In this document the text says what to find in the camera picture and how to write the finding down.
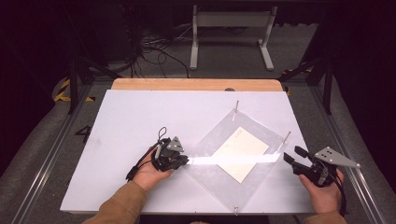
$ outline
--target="dark wall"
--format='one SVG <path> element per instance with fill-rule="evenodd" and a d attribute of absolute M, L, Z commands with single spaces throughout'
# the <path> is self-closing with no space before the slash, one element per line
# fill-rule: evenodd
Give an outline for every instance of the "dark wall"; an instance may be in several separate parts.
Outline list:
<path fill-rule="evenodd" d="M 0 4 L 0 175 L 54 106 L 52 90 L 67 67 L 56 27 L 33 1 Z"/>
<path fill-rule="evenodd" d="M 391 9 L 387 2 L 350 2 L 346 13 L 353 25 L 337 54 L 334 75 L 366 146 L 396 192 L 396 20 Z"/>

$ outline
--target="metal bracket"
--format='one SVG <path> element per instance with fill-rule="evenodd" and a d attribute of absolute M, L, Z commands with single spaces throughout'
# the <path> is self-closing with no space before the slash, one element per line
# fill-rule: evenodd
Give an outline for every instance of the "metal bracket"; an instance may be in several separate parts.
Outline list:
<path fill-rule="evenodd" d="M 325 147 L 315 154 L 315 158 L 326 161 L 329 164 L 361 168 L 361 165 L 334 151 L 330 147 Z"/>
<path fill-rule="evenodd" d="M 166 148 L 172 151 L 184 152 L 184 148 L 177 137 L 174 137 Z"/>

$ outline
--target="white strip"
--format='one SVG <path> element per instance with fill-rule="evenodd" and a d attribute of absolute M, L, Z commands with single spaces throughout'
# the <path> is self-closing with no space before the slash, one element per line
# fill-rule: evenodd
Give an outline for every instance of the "white strip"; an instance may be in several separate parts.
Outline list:
<path fill-rule="evenodd" d="M 244 157 L 196 157 L 189 158 L 188 165 L 210 165 L 210 164 L 251 164 L 258 162 L 276 162 L 280 154 Z"/>

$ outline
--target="sleeve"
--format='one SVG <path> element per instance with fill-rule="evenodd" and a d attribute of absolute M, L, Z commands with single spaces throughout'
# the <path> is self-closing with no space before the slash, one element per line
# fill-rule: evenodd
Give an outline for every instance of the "sleeve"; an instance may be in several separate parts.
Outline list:
<path fill-rule="evenodd" d="M 134 181 L 129 181 L 100 206 L 96 216 L 84 221 L 83 224 L 134 224 L 146 203 L 146 199 L 146 192 Z"/>
<path fill-rule="evenodd" d="M 347 222 L 337 211 L 334 211 L 308 217 L 303 224 L 347 224 Z"/>

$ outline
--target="metal frame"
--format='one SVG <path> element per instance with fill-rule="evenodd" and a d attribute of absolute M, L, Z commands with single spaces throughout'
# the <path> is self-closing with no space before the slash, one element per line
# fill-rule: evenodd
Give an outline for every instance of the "metal frame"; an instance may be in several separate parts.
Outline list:
<path fill-rule="evenodd" d="M 326 111 L 326 108 L 322 105 L 322 96 L 318 87 L 308 87 L 311 91 L 312 96 L 318 108 L 320 109 L 321 115 L 326 120 L 326 124 L 332 132 L 332 136 L 336 145 L 338 146 L 340 153 L 344 156 L 350 158 L 354 161 L 353 155 L 348 151 L 347 146 L 338 130 L 338 127 L 331 115 L 329 115 Z M 366 212 L 367 217 L 370 219 L 371 223 L 384 223 L 387 221 L 383 217 L 382 213 L 379 211 L 378 205 L 370 191 L 369 186 L 367 185 L 366 180 L 364 179 L 363 174 L 360 169 L 353 169 L 346 167 L 346 172 L 349 176 L 352 185 L 358 194 L 359 199 L 361 200 L 361 205 L 363 206 L 364 211 Z"/>
<path fill-rule="evenodd" d="M 73 113 L 69 114 L 64 121 L 64 124 L 53 143 L 47 158 L 44 160 L 43 164 L 41 165 L 40 170 L 38 171 L 37 175 L 35 176 L 35 180 L 32 183 L 32 186 L 29 188 L 29 191 L 26 193 L 23 202 L 21 203 L 20 208 L 18 209 L 17 214 L 12 220 L 12 224 L 14 223 L 25 223 L 35 206 L 35 202 L 37 202 L 38 197 L 40 196 L 41 191 L 43 190 L 44 186 L 48 178 L 50 177 L 50 173 L 52 168 L 54 167 L 58 157 L 64 147 L 65 138 L 75 121 L 79 110 L 81 109 L 82 104 L 88 93 L 90 92 L 91 86 L 84 85 L 81 91 L 81 95 L 78 101 L 78 104 L 73 111 Z"/>
<path fill-rule="evenodd" d="M 265 66 L 269 71 L 274 70 L 267 44 L 274 24 L 277 7 L 272 7 L 271 11 L 263 12 L 218 12 L 218 11 L 198 11 L 197 6 L 192 12 L 192 47 L 190 69 L 198 68 L 198 27 L 216 26 L 240 26 L 240 27 L 263 27 L 265 36 L 259 39 L 259 47 L 262 52 Z"/>

